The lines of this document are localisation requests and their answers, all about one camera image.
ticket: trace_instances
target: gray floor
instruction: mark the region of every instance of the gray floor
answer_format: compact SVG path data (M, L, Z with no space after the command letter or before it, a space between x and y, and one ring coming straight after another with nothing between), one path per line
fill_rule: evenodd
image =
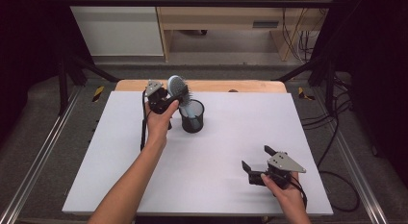
M203 37L197 32L181 31L174 36L169 62L137 57L116 61L99 59L98 63L101 68L115 76L127 79L165 79L178 74L187 79L270 80L294 69L300 61L291 59L289 62L280 62L268 33L209 31L208 35ZM115 84L108 83L92 73L87 72L87 75L89 81L85 87L80 88L78 102L21 208L17 223L29 223L23 221L23 218L52 219L52 223L57 223L56 220L85 221L87 219L83 216L62 213L61 209L66 191L72 185L87 151L93 134L92 130L96 128L97 120L109 97L109 91L115 88ZM318 100L298 97L299 87L305 90L306 95L319 96L321 88L309 87L305 81L307 76L308 73L305 73L286 83L288 92L293 95L300 118L315 117L323 113ZM346 74L339 73L339 76L348 81ZM98 102L91 102L99 86L104 86L105 90ZM70 89L74 90L77 87L70 86ZM341 92L341 89L336 88L337 95ZM1 211L12 201L57 119L58 96L56 78L32 87L29 91L29 102L13 127L13 133L2 143L0 150ZM347 110L340 115L340 130L388 222L408 223L408 190L386 159L372 155L370 141L353 111ZM330 125L305 130L305 134L317 162L332 137ZM340 143L334 142L320 169L335 172L351 182L352 178L340 153L341 149ZM341 208L353 207L355 196L345 183L328 175L321 175L321 178L333 205ZM371 223L372 219L368 215L369 207L370 204L361 204L355 212L334 210L333 216L312 217L312 219L314 223ZM44 223L38 219L36 221L34 223ZM206 221L258 223L259 219L214 218ZM285 223L285 220L282 217L275 217L271 223Z

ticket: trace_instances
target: wire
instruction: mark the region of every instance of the wire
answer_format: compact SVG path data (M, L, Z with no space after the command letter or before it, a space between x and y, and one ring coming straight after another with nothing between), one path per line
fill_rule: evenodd
M283 8L282 9L282 36L283 36L283 39L285 40L286 44L288 45L289 49L291 50L293 56L295 58L297 58L298 60L300 60L300 57L298 57L297 54L293 50L293 46L292 46L293 42L291 40L291 36L289 35L288 29L286 28L285 12L286 12L286 8Z
M310 32L306 32L305 50L304 50L304 53L305 53L305 61L306 61L306 62L308 61L308 59L307 59L307 44L309 43L309 34L310 34Z
M346 95L346 94L348 94L348 90L347 90L347 91L344 91L344 92L342 92L342 93L340 93L340 94L336 97L336 99L335 99L334 117L333 117L329 122L331 122L331 121L333 121L333 120L336 120L336 127L335 127L335 130L334 130L333 136L331 137L331 139L330 139L330 141L329 141L329 143L328 143L328 145L327 145L327 147L326 147L326 149L325 149L323 155L322 155L322 156L320 157L320 159L319 159L319 162L318 162L318 164L317 164L317 168L318 168L318 169L319 169L319 167L320 167L322 161L323 161L324 158L326 157L327 153L329 152L330 148L332 147L333 141L334 141L334 139L335 139L335 137L336 137L336 135L337 135L337 133L338 133L338 131L339 131L339 126L340 126L339 114L342 113L342 112L344 112L346 109L349 108L349 107L346 107L345 109L340 110L340 108L341 108L343 105L345 105L346 103L348 103L348 102L351 101L350 99L348 99L348 100L342 102L342 104L341 104L339 107L338 107L338 105L337 105L339 98L341 98L343 95ZM341 211L341 212L355 212L355 211L360 207L360 203L361 203L360 196L359 196L359 194L358 194L357 189L355 188L355 186L354 186L351 182L349 182L349 181L348 181L347 179L345 179L344 177L342 177L342 176L340 176L340 175L338 175L338 174L336 174L336 173L330 172L330 171L320 170L319 173L320 173L320 174L332 175L332 176L334 176L334 177L337 177L337 178L343 180L346 184L348 184L348 185L351 187L351 189L353 190L353 192L354 192L354 194L355 194L355 196L356 196L356 204L355 204L351 209L340 208L340 207L338 207L338 206L336 206L336 205L333 205L333 204L330 202L330 205L332 206L333 209L336 209L336 210Z
M293 187L297 188L297 190L299 190L300 193L302 194L303 205L305 206L305 209L306 209L306 207L307 207L307 196L306 196L306 193L305 193L305 191L303 190L302 186L301 186L300 184L297 185L297 184L295 184L295 183L293 183L293 182L289 182L289 183L290 183Z
M346 184L348 184L348 185L351 187L351 189L353 190L353 192L354 192L354 194L355 194L355 196L356 196L356 204L354 205L353 208L351 208L351 209L340 208L340 207L335 206L335 205L333 205L332 203L330 203L330 205L332 206L332 208L334 208L334 209L336 209L336 210L338 210L338 211L341 211L341 212L355 212L355 211L357 211L357 209L360 207L360 196L359 196L359 194L358 194L358 192L357 192L357 189L354 187L354 185L351 184L351 183L350 183L347 179L345 179L344 177L340 176L339 174L336 174L336 173L333 173L333 172L330 172L330 171L325 171L325 170L320 170L319 173L320 173L320 174L332 175L332 176L335 176L335 177L337 177L337 178L343 180Z
M336 110L338 111L338 114L341 114L342 112L345 112L347 109L349 109L350 108L350 106L348 105L346 108L344 108L344 109L342 109L342 110L340 110L340 108L342 107L342 106L344 106L346 103L348 103L348 102L350 102L351 100L346 100L346 101L344 101ZM311 122L311 123L307 123L307 124L302 124L302 126L309 126L309 125L315 125L315 124L318 124L318 123L320 123L321 121L323 121L324 119L326 119L326 118L329 118L330 117L330 115L326 115L324 118L322 118L322 119L320 119L320 120L318 120L318 121L314 121L314 122ZM327 123L330 123L332 120L333 120L334 118L332 118L330 121L328 121L328 122L324 122L323 124L321 124L321 125L319 125L319 126L317 126L317 127L314 127L314 128L308 128L308 129L306 129L306 128L303 128L303 130L314 130L314 129L316 129L316 128L318 128L318 127L321 127L321 126L323 126L323 125L325 125L325 124L327 124Z
M145 93L146 93L146 90L141 94L141 106L143 107L143 121L141 122L140 150L144 148L144 144L146 142L146 128L147 128L147 116L148 115L146 115L146 106L144 102Z
M291 174L291 177L292 177L292 179L293 179L295 182L297 182L297 184L298 184L301 188L303 188L303 187L300 185L299 180L297 180L292 174Z
M319 116L315 116L315 117L306 117L306 118L301 118L300 120L314 120L314 119L321 118L321 117L323 117L324 115L327 115L327 113L325 112L324 114L319 115Z
M335 80L335 86L337 87L344 87L345 89L343 89L343 91L347 91L351 89L351 85L345 83L344 81L342 81L337 74L335 73L334 75L334 80Z
M297 41L297 56L300 58L300 52L299 52L299 46L300 46L300 42L302 40L302 36L301 34L299 34L299 40Z

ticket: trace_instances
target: black curtain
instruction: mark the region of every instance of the black curtain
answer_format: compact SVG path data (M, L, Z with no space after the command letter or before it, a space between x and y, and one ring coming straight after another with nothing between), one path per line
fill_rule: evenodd
M24 108L30 86L58 75L57 53L93 63L69 7L0 0L0 141ZM80 68L72 62L67 66Z
M320 52L338 12L321 29ZM363 0L340 35L336 69L352 77L352 100L378 155L408 186L408 0Z

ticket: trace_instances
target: white tabletop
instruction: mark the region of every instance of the white tabletop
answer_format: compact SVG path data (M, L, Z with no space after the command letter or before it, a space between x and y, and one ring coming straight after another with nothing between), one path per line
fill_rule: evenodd
M306 168L299 174L307 213L333 214L289 93L195 92L204 128L182 129L177 112L138 215L282 214L266 187L248 183L241 161L265 171L264 145ZM91 214L140 152L141 92L114 91L65 201L63 212Z

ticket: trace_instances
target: wooden table edge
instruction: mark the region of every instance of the wooden table edge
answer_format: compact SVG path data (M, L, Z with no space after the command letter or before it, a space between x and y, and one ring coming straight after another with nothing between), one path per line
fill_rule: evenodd
M156 80L166 87L167 80ZM121 80L115 91L143 91L147 86L144 80ZM278 92L286 93L285 85L278 81L261 80L187 80L190 91L238 91L238 92Z

